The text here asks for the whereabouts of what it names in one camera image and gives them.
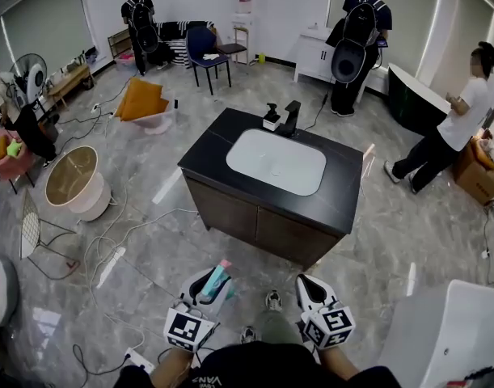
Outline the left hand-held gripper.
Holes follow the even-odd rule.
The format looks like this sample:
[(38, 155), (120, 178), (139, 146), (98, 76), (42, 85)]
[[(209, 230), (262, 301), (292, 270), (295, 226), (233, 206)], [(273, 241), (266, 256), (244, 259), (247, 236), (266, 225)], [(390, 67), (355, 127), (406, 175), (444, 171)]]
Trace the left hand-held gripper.
[(196, 353), (215, 333), (223, 305), (234, 296), (234, 281), (226, 278), (212, 297), (201, 295), (212, 273), (212, 268), (206, 268), (182, 284), (164, 325), (164, 338), (170, 345)]

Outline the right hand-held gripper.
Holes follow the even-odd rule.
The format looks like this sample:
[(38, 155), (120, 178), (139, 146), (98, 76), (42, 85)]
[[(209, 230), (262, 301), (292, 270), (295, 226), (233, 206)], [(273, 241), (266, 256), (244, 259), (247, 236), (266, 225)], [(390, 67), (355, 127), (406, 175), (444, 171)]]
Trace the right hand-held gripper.
[[(326, 350), (344, 344), (355, 330), (355, 320), (348, 306), (338, 302), (333, 288), (323, 280), (298, 274), (296, 296), (301, 314), (300, 332), (304, 342)], [(311, 303), (328, 304), (311, 309)]]

